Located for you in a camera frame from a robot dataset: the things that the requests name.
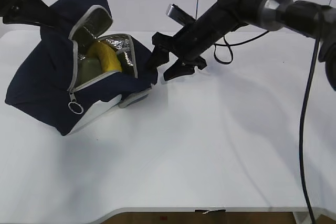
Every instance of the zipper pull ring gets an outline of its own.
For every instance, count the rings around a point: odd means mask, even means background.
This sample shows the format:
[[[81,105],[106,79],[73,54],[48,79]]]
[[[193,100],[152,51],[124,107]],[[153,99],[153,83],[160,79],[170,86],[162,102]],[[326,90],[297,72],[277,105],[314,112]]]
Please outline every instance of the zipper pull ring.
[[[82,115],[84,113],[84,108],[77,102],[75,94],[73,92],[70,92],[69,95],[70,102],[68,103],[68,107],[70,111],[74,114]]]

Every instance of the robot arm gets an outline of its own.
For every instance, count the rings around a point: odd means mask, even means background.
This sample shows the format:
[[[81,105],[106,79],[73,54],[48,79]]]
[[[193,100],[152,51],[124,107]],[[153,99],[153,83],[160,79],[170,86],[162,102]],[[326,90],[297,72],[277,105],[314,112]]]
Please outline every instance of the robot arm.
[[[198,20],[172,5],[168,16],[184,25],[173,37],[156,33],[149,68],[169,61],[169,52],[178,60],[164,73],[165,80],[193,74],[194,68],[206,67],[200,56],[230,31],[254,25],[268,31],[287,27],[304,36],[316,38],[320,31],[318,12],[323,12],[323,41],[319,61],[326,62],[325,70],[336,90],[336,9],[316,3],[293,0],[217,0]]]
[[[195,67],[206,67],[206,61],[201,57],[205,50],[228,32],[247,25],[268,31],[287,27],[307,37],[316,38],[320,30],[319,10],[322,10],[324,16],[319,61],[326,62],[327,78],[336,90],[336,9],[306,1],[217,0],[197,20],[172,5],[167,14],[183,25],[183,28],[172,37],[160,33],[152,37],[155,47],[147,67],[155,69],[167,63],[171,52],[178,60],[164,73],[164,79],[193,74]],[[5,24],[52,28],[58,27],[60,22],[72,23],[41,0],[0,0],[0,17],[3,17]]]

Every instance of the wooden floor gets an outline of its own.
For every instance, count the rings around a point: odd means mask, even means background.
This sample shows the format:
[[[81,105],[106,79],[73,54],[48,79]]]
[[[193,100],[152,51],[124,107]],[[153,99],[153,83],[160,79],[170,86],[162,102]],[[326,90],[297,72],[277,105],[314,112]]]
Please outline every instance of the wooden floor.
[[[103,224],[296,224],[291,212],[126,212]],[[336,224],[320,216],[317,224]]]

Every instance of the insulated lunch bag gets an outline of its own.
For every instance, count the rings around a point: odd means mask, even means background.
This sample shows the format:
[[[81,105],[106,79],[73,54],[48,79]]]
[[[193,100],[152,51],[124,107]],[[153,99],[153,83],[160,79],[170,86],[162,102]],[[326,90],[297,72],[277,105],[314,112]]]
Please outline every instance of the insulated lunch bag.
[[[5,102],[67,135],[115,105],[146,97],[157,72],[145,64],[151,52],[127,34],[100,37],[113,20],[107,0],[59,0],[51,7],[69,23],[41,28],[41,42],[13,77]],[[88,57],[92,45],[116,56],[118,66],[102,71],[104,59]]]

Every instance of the white table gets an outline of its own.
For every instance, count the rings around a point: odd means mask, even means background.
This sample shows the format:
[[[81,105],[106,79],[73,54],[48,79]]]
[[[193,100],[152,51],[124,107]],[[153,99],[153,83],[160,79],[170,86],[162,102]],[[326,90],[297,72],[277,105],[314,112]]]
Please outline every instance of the white table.
[[[153,33],[131,34],[152,48]],[[0,39],[2,101],[38,41],[38,31]],[[100,223],[125,211],[304,211],[298,125],[312,49],[312,39],[277,32],[234,48],[229,66],[208,50],[203,71],[159,81],[147,99],[67,137],[1,102],[0,223]],[[312,204],[331,213],[335,106],[318,64],[305,166]]]

